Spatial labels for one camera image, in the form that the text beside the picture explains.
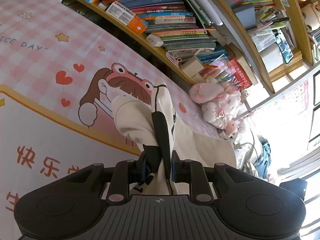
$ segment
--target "white flower print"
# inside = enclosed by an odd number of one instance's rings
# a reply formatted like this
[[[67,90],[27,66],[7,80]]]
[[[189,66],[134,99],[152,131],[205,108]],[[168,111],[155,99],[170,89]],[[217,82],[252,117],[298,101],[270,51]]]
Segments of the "white flower print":
[[[31,13],[24,12],[23,14],[20,14],[19,17],[21,19],[25,19],[25,18],[29,18],[30,19],[31,18]]]

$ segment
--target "white fabric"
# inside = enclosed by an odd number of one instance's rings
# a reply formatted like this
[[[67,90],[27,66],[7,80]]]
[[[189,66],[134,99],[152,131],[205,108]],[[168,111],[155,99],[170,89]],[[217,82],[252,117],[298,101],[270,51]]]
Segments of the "white fabric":
[[[181,160],[192,159],[201,162],[206,167],[213,167],[217,162],[236,167],[232,142],[209,138],[193,132],[175,113],[167,88],[164,86],[157,87],[162,84],[155,85],[151,97],[151,106],[153,112],[155,110],[161,111],[166,117],[170,152],[172,153],[174,149]],[[152,111],[145,103],[132,97],[117,97],[112,102],[112,112],[117,129],[122,135],[136,142],[141,151],[143,151],[142,144],[158,145],[151,118]],[[174,194],[189,193],[187,184],[171,183],[171,186]],[[167,195],[170,191],[167,186],[162,160],[157,174],[152,182],[143,189],[143,194]]]

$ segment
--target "cartoon character print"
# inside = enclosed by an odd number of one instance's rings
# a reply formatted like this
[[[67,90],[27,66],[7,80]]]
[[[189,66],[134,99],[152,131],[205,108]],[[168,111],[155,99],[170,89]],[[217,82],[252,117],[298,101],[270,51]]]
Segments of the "cartoon character print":
[[[122,64],[113,63],[111,69],[102,68],[92,78],[87,93],[80,100],[79,119],[89,128],[94,127],[117,139],[124,139],[113,121],[111,102],[117,96],[133,96],[151,105],[153,84],[129,72]]]

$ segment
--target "ribbed black surface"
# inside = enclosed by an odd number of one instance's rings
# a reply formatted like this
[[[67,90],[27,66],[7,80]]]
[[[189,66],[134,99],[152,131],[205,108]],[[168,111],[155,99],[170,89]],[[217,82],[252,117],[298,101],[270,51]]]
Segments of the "ribbed black surface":
[[[211,207],[187,196],[133,196],[109,207],[87,232],[70,240],[249,240],[226,227]],[[25,237],[21,240],[33,240]]]

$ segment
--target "yellow star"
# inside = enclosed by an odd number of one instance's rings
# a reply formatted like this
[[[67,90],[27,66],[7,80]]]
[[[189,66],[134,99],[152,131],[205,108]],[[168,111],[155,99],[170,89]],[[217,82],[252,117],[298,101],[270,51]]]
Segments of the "yellow star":
[[[65,41],[65,42],[68,42],[68,38],[69,38],[69,36],[64,35],[63,33],[56,35],[56,37],[58,38],[58,41]]]

